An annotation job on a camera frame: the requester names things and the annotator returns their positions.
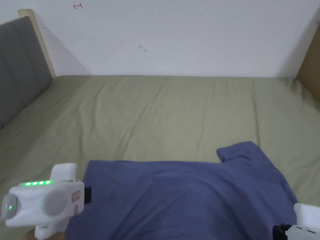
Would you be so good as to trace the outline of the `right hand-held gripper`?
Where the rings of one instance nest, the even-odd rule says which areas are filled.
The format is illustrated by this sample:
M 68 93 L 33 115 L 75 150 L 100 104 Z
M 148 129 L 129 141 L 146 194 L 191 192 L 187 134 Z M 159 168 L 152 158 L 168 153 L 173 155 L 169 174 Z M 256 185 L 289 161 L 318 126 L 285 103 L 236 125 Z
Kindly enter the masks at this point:
M 319 240 L 320 207 L 296 203 L 294 211 L 297 224 L 273 226 L 273 240 Z

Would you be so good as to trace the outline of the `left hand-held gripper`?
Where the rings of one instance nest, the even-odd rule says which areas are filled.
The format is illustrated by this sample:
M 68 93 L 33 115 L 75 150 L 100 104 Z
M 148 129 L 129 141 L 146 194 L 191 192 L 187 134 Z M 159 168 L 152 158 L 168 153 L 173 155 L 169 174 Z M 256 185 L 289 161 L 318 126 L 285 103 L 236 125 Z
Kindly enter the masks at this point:
M 34 226 L 37 240 L 67 229 L 71 217 L 91 202 L 91 187 L 77 179 L 76 163 L 56 164 L 50 179 L 11 187 L 3 197 L 1 216 L 8 227 Z

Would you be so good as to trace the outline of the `person's left hand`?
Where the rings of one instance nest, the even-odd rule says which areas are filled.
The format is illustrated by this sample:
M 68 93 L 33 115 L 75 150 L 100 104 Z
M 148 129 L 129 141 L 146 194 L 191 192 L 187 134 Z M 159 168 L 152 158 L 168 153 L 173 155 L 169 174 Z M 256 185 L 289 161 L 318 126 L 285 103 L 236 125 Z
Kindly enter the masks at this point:
M 35 237 L 35 229 L 28 231 L 23 237 L 22 240 L 37 240 Z M 64 232 L 56 233 L 55 235 L 46 238 L 46 240 L 66 240 Z

